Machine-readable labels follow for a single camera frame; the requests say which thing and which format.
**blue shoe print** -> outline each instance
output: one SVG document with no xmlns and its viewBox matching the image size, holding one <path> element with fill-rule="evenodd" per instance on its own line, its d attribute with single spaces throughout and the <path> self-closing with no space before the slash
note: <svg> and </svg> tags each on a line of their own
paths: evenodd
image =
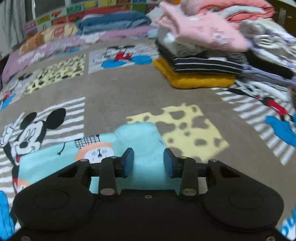
<svg viewBox="0 0 296 241">
<path fill-rule="evenodd" d="M 15 94 L 9 96 L 6 100 L 4 100 L 4 101 L 3 101 L 3 105 L 2 105 L 2 107 L 1 107 L 0 110 L 3 110 L 3 109 L 5 109 L 7 106 L 9 106 L 9 104 L 10 104 L 10 102 L 12 101 L 12 99 L 13 99 L 14 96 L 15 96 Z"/>
<path fill-rule="evenodd" d="M 152 63 L 152 59 L 148 55 L 134 56 L 131 58 L 131 61 L 140 65 Z"/>
<path fill-rule="evenodd" d="M 101 66 L 103 68 L 116 68 L 124 64 L 125 64 L 124 61 L 108 59 L 108 60 L 105 60 Z"/>
<path fill-rule="evenodd" d="M 292 131 L 288 121 L 280 121 L 274 116 L 267 116 L 265 118 L 265 123 L 270 125 L 273 128 L 274 133 L 284 142 L 296 147 L 296 135 Z"/>
<path fill-rule="evenodd" d="M 7 240 L 15 232 L 15 226 L 9 215 L 8 200 L 4 192 L 0 191 L 0 239 Z"/>
</svg>

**purple blanket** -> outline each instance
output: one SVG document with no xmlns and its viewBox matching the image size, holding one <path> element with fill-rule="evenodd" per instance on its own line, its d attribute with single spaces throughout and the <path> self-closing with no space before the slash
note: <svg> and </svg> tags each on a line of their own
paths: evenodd
<svg viewBox="0 0 296 241">
<path fill-rule="evenodd" d="M 57 41 L 51 41 L 39 48 L 30 51 L 24 55 L 19 55 L 19 50 L 13 52 L 7 61 L 2 73 L 2 85 L 5 86 L 10 78 L 18 72 L 25 69 L 30 64 L 38 62 L 54 53 L 64 51 L 66 48 L 76 47 L 79 45 L 93 44 L 98 40 L 106 41 L 111 39 L 120 39 L 126 37 L 145 37 L 147 32 L 155 27 L 143 26 L 134 29 L 125 29 L 117 31 L 97 32 L 89 35 L 72 35 Z"/>
</svg>

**white striped pattern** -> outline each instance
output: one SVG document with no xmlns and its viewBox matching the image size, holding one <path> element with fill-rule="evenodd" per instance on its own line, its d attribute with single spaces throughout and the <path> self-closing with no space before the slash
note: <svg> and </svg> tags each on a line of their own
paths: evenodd
<svg viewBox="0 0 296 241">
<path fill-rule="evenodd" d="M 265 123 L 266 116 L 278 116 L 273 109 L 263 105 L 255 98 L 237 95 L 225 88 L 212 88 L 212 90 L 215 90 L 216 94 L 220 95 L 223 101 L 230 104 L 240 104 L 233 110 L 238 112 L 242 119 L 245 119 L 248 124 L 254 127 L 259 133 L 259 137 L 266 142 L 266 145 L 273 151 L 274 155 L 280 159 L 283 165 L 288 163 L 295 148 L 277 137 L 274 134 L 273 128 Z M 290 115 L 294 114 L 295 110 L 291 104 L 282 102 L 278 99 L 274 99 L 274 101 L 284 107 Z M 296 133 L 295 124 L 290 122 L 290 126 L 292 131 Z"/>
<path fill-rule="evenodd" d="M 34 121 L 44 121 L 47 116 L 54 110 L 58 108 L 65 108 L 66 117 L 64 122 L 56 130 L 47 130 L 46 136 L 42 142 L 42 148 L 46 148 L 49 144 L 54 145 L 55 143 L 72 141 L 84 137 L 84 107 L 85 107 L 85 97 L 73 99 L 70 101 L 63 102 L 58 105 L 50 106 L 37 113 Z M 17 123 L 9 141 L 13 144 L 13 141 L 21 134 L 20 123 L 29 113 L 25 113 L 21 116 L 19 123 Z M 12 164 L 10 160 L 6 157 L 3 148 L 0 148 L 0 191 L 4 191 L 8 203 L 11 205 L 14 199 L 14 188 L 12 186 L 12 176 L 11 176 Z M 16 225 L 16 230 L 20 228 L 19 223 Z"/>
</svg>

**folded clothes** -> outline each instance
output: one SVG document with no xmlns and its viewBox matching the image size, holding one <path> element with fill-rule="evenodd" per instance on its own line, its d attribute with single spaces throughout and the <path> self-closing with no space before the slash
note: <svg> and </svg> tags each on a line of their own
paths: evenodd
<svg viewBox="0 0 296 241">
<path fill-rule="evenodd" d="M 257 46 L 252 46 L 250 47 L 250 49 L 253 51 L 253 53 L 260 59 L 263 59 L 267 62 L 270 63 L 274 63 L 277 64 L 279 66 L 283 66 L 286 68 L 289 68 L 291 70 L 295 70 L 296 69 L 296 62 L 293 60 L 289 60 L 289 59 L 282 59 L 279 56 L 276 56 L 273 53 L 270 53 L 269 51 L 259 48 Z"/>
<path fill-rule="evenodd" d="M 245 19 L 270 18 L 274 8 L 265 0 L 181 0 L 181 8 L 187 15 L 196 15 L 203 10 L 218 12 L 228 22 Z"/>
<path fill-rule="evenodd" d="M 165 1 L 159 6 L 164 13 L 159 24 L 168 28 L 177 41 L 233 52 L 245 52 L 249 48 L 245 38 L 215 13 L 203 11 L 185 16 L 178 7 Z"/>
<path fill-rule="evenodd" d="M 91 34 L 98 31 L 120 30 L 149 25 L 151 20 L 143 13 L 137 11 L 122 11 L 111 14 L 86 15 L 77 21 L 79 28 L 77 34 Z"/>
<path fill-rule="evenodd" d="M 169 84 L 179 89 L 192 88 L 227 88 L 234 84 L 234 75 L 230 74 L 181 74 L 174 72 L 167 61 L 159 58 L 153 61 L 154 66 L 166 77 Z"/>
<path fill-rule="evenodd" d="M 296 63 L 296 38 L 274 21 L 262 18 L 256 21 L 245 20 L 241 22 L 239 29 L 255 47 L 280 60 Z"/>
<path fill-rule="evenodd" d="M 258 58 L 251 50 L 245 53 L 249 65 L 260 70 L 291 79 L 294 75 L 291 69 Z"/>
<path fill-rule="evenodd" d="M 252 81 L 258 81 L 258 82 L 269 82 L 274 83 L 280 86 L 288 87 L 292 83 L 295 83 L 295 77 L 292 79 L 286 79 L 282 76 L 271 74 L 266 71 L 260 70 L 258 68 L 255 68 L 251 65 L 244 65 L 243 71 L 242 71 L 242 79 L 244 81 L 252 80 Z"/>
<path fill-rule="evenodd" d="M 163 27 L 159 27 L 157 38 L 161 45 L 165 46 L 178 57 L 196 55 L 206 50 L 204 47 L 176 40 L 175 36 Z"/>
<path fill-rule="evenodd" d="M 208 73 L 208 74 L 235 74 L 242 72 L 242 63 L 227 60 L 225 57 L 196 56 L 176 57 L 173 53 L 155 41 L 161 56 L 177 73 Z"/>
</svg>

